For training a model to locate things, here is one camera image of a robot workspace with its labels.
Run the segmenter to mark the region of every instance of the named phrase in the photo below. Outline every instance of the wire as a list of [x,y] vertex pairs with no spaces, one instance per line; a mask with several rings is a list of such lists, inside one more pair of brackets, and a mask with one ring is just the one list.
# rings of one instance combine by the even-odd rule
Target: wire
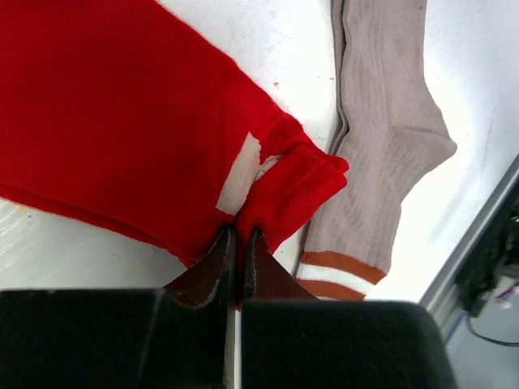
[[467,314],[466,316],[466,323],[467,323],[467,328],[469,329],[469,332],[474,335],[474,336],[477,336],[479,339],[483,339],[483,340],[486,340],[487,342],[490,342],[490,343],[493,343],[493,344],[498,344],[499,346],[504,346],[504,347],[519,347],[519,342],[517,343],[514,343],[514,342],[504,342],[502,340],[497,340],[497,339],[492,339],[492,338],[487,338],[486,336],[483,336],[483,335],[479,335],[475,330],[474,330],[474,327],[472,327],[472,317],[470,315]]

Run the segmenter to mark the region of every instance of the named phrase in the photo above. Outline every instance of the striped sock cuff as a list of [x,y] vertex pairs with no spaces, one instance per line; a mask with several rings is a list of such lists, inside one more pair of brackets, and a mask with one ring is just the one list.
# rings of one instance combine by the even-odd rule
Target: striped sock cuff
[[305,252],[296,276],[317,297],[346,300],[362,300],[384,277],[379,268],[332,251]]

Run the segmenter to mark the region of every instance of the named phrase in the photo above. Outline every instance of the red garment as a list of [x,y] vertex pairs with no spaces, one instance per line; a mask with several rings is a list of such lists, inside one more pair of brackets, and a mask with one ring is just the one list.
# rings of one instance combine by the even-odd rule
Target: red garment
[[0,0],[0,58],[6,199],[189,265],[233,222],[275,250],[345,185],[344,160],[153,0]]

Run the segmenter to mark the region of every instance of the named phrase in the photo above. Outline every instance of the orange stripe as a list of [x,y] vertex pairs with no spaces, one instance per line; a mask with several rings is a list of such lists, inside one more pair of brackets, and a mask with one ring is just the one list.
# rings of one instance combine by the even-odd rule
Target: orange stripe
[[324,251],[322,253],[305,252],[302,255],[301,262],[347,271],[366,281],[370,281],[372,284],[378,284],[386,276],[378,267],[366,265],[354,257],[334,253],[333,251]]
[[308,292],[312,293],[317,297],[329,297],[338,298],[341,300],[363,300],[364,295],[355,292],[345,286],[334,284],[333,282],[327,281],[316,281],[316,280],[298,280]]

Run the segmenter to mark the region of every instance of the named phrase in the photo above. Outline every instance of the white table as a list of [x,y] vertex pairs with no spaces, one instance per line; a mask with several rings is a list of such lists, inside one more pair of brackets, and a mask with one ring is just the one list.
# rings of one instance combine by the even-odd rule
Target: white table
[[[323,149],[338,123],[329,3],[164,0]],[[368,298],[418,301],[519,152],[518,15],[515,0],[429,0],[426,79],[458,151],[405,199],[392,270]],[[275,253],[289,271],[299,240]],[[0,288],[152,287],[182,270],[163,250],[0,203]]]

